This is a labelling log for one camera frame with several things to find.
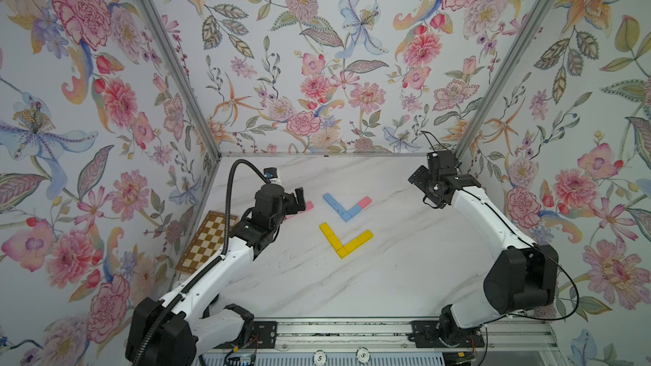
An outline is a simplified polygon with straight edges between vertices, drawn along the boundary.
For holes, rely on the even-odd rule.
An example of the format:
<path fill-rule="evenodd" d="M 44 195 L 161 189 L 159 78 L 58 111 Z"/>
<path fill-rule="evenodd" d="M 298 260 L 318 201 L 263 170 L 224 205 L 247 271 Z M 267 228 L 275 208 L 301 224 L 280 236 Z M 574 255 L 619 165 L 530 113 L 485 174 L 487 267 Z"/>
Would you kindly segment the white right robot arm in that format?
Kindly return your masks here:
<path fill-rule="evenodd" d="M 559 255 L 539 246 L 490 200 L 478 180 L 458 171 L 452 152 L 427 154 L 409 182 L 424 193 L 434 208 L 451 207 L 462 214 L 486 243 L 494 259 L 482 288 L 442 309 L 438 338 L 456 347 L 483 325 L 518 310 L 535 310 L 554 301 Z"/>

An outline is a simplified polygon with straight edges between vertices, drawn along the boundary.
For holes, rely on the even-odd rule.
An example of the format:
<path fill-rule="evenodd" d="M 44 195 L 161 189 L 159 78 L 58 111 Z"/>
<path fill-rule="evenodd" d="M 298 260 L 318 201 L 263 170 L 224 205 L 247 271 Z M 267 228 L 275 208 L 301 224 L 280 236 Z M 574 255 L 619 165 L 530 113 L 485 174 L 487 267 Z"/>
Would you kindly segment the light blue long block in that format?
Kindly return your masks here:
<path fill-rule="evenodd" d="M 339 215 L 346 212 L 346 209 L 330 194 L 326 193 L 323 195 L 323 199 L 327 204 L 333 208 Z"/>

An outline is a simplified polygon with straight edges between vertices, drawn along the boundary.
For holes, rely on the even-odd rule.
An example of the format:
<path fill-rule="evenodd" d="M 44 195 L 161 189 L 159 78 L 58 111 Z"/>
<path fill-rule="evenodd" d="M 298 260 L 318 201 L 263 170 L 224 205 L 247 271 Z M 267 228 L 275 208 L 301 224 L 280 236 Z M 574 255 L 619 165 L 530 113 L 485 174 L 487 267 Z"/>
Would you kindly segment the wooden chessboard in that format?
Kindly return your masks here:
<path fill-rule="evenodd" d="M 209 211 L 176 265 L 176 271 L 191 275 L 220 252 L 225 239 L 225 214 Z"/>

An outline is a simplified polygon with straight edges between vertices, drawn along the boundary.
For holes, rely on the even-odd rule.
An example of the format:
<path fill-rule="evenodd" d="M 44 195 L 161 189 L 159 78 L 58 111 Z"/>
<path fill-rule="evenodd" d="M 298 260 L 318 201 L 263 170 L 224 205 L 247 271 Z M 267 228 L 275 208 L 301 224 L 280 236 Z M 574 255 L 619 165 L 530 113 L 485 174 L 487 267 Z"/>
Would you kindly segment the yellow rectangular block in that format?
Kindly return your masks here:
<path fill-rule="evenodd" d="M 342 242 L 340 242 L 336 236 L 330 236 L 328 238 L 328 242 L 336 251 L 339 251 L 340 249 L 343 248 Z"/>

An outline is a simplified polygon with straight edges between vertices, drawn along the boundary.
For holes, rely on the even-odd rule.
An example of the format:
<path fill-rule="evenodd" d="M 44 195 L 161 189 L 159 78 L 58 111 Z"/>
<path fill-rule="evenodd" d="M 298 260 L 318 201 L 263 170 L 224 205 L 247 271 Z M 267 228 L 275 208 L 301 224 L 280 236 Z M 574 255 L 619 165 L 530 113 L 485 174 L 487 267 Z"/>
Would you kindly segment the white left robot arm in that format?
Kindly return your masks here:
<path fill-rule="evenodd" d="M 293 193 L 275 183 L 255 194 L 248 217 L 239 220 L 217 252 L 177 288 L 157 301 L 137 305 L 125 357 L 134 365 L 192 365 L 223 344 L 244 344 L 253 330 L 254 315 L 237 304 L 204 316 L 210 304 L 276 240 L 288 215 L 305 211 L 303 188 Z"/>

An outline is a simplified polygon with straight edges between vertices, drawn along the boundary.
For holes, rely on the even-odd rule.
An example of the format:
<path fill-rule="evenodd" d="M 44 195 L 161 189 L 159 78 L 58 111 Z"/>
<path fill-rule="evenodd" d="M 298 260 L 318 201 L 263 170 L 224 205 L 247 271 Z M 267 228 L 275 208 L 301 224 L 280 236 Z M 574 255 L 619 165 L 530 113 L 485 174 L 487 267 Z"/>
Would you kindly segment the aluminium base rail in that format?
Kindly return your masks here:
<path fill-rule="evenodd" d="M 504 318 L 444 343 L 434 318 L 261 318 L 245 329 L 251 348 L 271 352 L 483 350 L 552 352 L 551 327 L 536 320 Z"/>

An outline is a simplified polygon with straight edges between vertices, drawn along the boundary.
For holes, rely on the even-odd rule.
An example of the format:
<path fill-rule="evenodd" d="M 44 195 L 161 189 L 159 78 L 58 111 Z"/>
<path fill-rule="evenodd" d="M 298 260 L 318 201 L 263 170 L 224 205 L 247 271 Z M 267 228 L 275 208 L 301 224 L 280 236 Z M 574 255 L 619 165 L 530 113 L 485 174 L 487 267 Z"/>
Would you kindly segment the pink rectangular block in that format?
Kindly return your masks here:
<path fill-rule="evenodd" d="M 312 210 L 314 208 L 314 204 L 312 202 L 307 202 L 305 203 L 305 210 L 299 210 L 298 213 L 295 213 L 294 215 L 287 215 L 285 217 L 285 220 L 289 220 L 297 215 L 301 215 L 304 213 L 307 213 L 308 211 Z"/>

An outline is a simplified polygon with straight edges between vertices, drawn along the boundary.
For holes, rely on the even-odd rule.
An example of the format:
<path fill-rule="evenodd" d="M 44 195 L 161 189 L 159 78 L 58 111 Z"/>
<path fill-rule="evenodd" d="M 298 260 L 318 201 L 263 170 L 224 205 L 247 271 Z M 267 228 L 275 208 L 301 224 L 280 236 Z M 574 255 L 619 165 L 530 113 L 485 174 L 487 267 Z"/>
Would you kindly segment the aluminium frame post left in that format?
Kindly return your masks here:
<path fill-rule="evenodd" d="M 178 85 L 181 97 L 186 101 L 186 105 L 190 109 L 190 115 L 197 124 L 198 132 L 202 138 L 206 151 L 217 163 L 219 163 L 221 161 L 219 147 L 216 145 L 210 132 L 208 122 L 201 112 L 188 75 L 184 71 L 181 61 L 176 57 L 173 42 L 164 27 L 163 20 L 155 6 L 154 0 L 136 0 L 136 2 L 142 7 L 143 18 L 147 23 L 147 27 L 152 32 L 154 41 L 160 48 L 161 58 L 168 67 L 176 85 Z"/>

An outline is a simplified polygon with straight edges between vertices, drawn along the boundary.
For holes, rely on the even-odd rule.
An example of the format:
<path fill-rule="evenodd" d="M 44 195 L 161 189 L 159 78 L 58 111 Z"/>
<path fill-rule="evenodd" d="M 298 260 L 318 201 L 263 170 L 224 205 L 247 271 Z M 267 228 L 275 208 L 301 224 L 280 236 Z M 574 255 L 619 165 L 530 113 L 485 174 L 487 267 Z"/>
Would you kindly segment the small yellow cube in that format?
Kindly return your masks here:
<path fill-rule="evenodd" d="M 345 247 L 342 247 L 342 248 L 337 250 L 337 255 L 341 259 L 344 259 L 345 257 L 347 257 L 349 255 L 349 252 L 347 251 L 347 249 Z"/>

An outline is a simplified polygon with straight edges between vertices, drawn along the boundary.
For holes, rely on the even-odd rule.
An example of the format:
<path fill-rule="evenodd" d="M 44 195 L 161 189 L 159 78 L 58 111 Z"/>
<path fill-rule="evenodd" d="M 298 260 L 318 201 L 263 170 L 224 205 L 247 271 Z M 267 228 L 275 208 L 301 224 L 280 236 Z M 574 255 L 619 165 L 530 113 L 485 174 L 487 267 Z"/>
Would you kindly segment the aluminium frame post right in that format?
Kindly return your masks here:
<path fill-rule="evenodd" d="M 471 143 L 481 126 L 486 120 L 498 95 L 515 71 L 524 52 L 532 43 L 545 17 L 553 7 L 554 0 L 536 0 L 531 8 L 527 21 L 523 24 L 519 34 L 504 57 L 504 63 L 499 67 L 495 77 L 488 86 L 485 95 L 482 97 L 476 113 L 471 119 L 466 132 L 456 146 L 455 156 L 459 159 L 464 157 L 471 148 Z"/>

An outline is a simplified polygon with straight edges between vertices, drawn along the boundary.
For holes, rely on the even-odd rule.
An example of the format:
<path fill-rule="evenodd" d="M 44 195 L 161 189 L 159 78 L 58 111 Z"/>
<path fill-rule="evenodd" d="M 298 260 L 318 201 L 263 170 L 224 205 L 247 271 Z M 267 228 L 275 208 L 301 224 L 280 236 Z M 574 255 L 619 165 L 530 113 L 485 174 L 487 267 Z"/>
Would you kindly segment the yellow angled block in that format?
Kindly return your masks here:
<path fill-rule="evenodd" d="M 351 253 L 358 249 L 362 244 L 363 242 L 361 242 L 359 238 L 355 238 L 352 241 L 348 242 L 344 247 L 348 253 Z"/>

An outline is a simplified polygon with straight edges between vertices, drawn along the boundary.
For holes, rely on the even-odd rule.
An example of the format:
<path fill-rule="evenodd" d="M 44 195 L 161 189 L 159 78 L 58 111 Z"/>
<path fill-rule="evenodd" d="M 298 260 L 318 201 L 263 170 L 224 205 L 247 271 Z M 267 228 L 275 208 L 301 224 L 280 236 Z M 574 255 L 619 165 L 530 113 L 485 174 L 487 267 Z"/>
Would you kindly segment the aluminium frame post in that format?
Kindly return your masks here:
<path fill-rule="evenodd" d="M 188 75 L 184 71 L 181 61 L 176 57 L 173 42 L 164 27 L 163 20 L 155 6 L 154 0 L 136 0 L 136 2 L 142 7 L 143 18 L 147 23 L 147 27 L 152 32 L 154 41 L 160 48 L 161 58 L 168 67 L 176 85 L 178 85 L 181 97 L 186 101 L 186 105 L 190 109 L 190 115 L 197 124 L 198 132 L 202 138 L 206 151 L 217 163 L 219 163 L 221 161 L 219 147 L 216 145 L 210 132 L 208 122 L 201 112 Z"/>
<path fill-rule="evenodd" d="M 504 57 L 504 63 L 499 67 L 495 77 L 488 86 L 485 95 L 482 97 L 476 113 L 471 119 L 466 132 L 456 146 L 455 156 L 459 159 L 464 157 L 471 148 L 471 143 L 481 126 L 486 120 L 498 95 L 515 71 L 524 52 L 532 43 L 545 17 L 553 7 L 554 0 L 536 0 L 531 8 L 527 21 L 523 24 L 519 34 Z"/>

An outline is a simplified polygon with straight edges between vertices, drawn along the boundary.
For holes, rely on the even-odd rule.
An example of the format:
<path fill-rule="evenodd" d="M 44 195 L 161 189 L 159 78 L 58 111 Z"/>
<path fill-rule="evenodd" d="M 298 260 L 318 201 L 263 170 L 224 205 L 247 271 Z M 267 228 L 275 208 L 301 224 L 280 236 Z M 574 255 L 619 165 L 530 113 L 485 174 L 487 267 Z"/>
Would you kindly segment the small blue cube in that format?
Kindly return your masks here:
<path fill-rule="evenodd" d="M 349 211 L 347 211 L 347 210 L 342 210 L 340 212 L 340 216 L 345 222 L 349 222 L 349 220 L 352 219 L 352 216 L 350 215 Z"/>

